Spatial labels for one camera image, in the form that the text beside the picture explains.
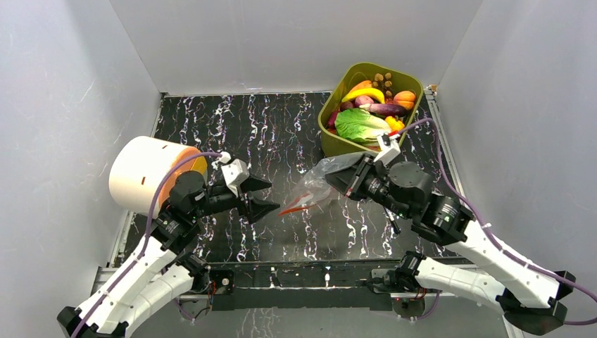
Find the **clear zip top bag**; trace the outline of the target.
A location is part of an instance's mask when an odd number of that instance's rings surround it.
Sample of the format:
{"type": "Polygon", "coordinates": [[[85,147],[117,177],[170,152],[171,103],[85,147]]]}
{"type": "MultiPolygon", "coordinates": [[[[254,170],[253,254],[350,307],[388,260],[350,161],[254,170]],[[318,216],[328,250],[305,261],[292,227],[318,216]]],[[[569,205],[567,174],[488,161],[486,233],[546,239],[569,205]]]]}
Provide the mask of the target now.
{"type": "Polygon", "coordinates": [[[325,175],[351,167],[364,154],[354,152],[320,160],[298,181],[278,215],[307,210],[330,199],[336,189],[327,183],[325,175]]]}

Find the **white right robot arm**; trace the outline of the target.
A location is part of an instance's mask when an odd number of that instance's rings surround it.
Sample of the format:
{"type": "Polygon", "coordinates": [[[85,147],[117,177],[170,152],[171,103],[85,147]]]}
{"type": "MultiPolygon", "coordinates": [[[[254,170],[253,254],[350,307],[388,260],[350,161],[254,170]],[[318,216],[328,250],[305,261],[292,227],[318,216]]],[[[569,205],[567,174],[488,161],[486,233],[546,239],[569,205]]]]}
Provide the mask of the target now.
{"type": "Polygon", "coordinates": [[[477,272],[445,265],[409,251],[394,270],[375,269],[368,287],[379,293],[435,289],[462,296],[502,314],[518,329],[543,335],[563,326],[574,277],[559,271],[547,276],[497,248],[458,200],[434,192],[433,178],[412,162],[386,166],[370,154],[353,154],[351,162],[325,175],[344,196],[370,199],[412,222],[412,231],[429,242],[465,257],[477,272]]]}

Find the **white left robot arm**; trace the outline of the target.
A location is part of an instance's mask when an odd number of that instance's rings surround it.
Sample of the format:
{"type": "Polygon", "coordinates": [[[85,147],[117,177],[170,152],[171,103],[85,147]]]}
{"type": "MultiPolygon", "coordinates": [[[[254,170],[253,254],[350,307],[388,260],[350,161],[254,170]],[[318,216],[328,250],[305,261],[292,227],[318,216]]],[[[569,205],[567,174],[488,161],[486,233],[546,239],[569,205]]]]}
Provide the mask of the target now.
{"type": "Polygon", "coordinates": [[[57,321],[66,337],[131,337],[164,305],[188,292],[201,293],[210,284],[208,263],[187,251],[201,231],[201,218],[231,209],[254,223],[279,208],[257,199],[255,191],[271,182],[243,173],[239,193],[224,180],[206,184],[196,171],[182,173],[169,197],[131,256],[77,307],[66,306],[57,321]]]}

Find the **green lettuce toy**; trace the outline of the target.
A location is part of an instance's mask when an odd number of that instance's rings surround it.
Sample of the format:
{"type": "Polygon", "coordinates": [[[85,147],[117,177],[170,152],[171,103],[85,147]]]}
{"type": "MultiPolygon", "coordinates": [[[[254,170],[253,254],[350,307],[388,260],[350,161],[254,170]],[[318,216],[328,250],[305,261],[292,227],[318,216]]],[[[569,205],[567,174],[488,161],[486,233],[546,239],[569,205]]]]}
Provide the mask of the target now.
{"type": "Polygon", "coordinates": [[[378,136],[391,132],[383,119],[359,108],[338,113],[334,126],[340,137],[363,146],[375,145],[378,136]]]}

